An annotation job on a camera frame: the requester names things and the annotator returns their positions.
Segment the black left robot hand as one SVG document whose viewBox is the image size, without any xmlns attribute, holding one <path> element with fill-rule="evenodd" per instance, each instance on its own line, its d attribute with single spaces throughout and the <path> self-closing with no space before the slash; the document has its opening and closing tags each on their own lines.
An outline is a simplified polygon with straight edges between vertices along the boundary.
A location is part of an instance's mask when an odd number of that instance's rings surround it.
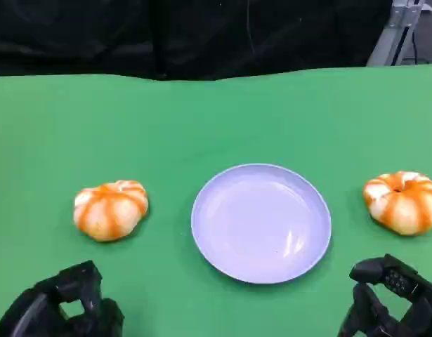
<svg viewBox="0 0 432 337">
<path fill-rule="evenodd" d="M 92 260 L 61 270 L 24 290 L 0 319 L 0 337 L 119 337 L 124 315 L 103 298 L 102 276 Z"/>
</svg>

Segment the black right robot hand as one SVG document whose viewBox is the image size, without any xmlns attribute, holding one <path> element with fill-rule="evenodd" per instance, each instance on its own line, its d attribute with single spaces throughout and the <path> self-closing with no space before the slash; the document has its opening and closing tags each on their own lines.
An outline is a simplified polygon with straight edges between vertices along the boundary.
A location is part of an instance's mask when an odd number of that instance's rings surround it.
<svg viewBox="0 0 432 337">
<path fill-rule="evenodd" d="M 349 277 L 353 304 L 339 329 L 339 336 L 432 336 L 432 283 L 414 268 L 386 254 L 356 263 Z M 371 285 L 382 284 L 395 295 L 411 302 L 402 319 L 392 317 Z"/>
</svg>

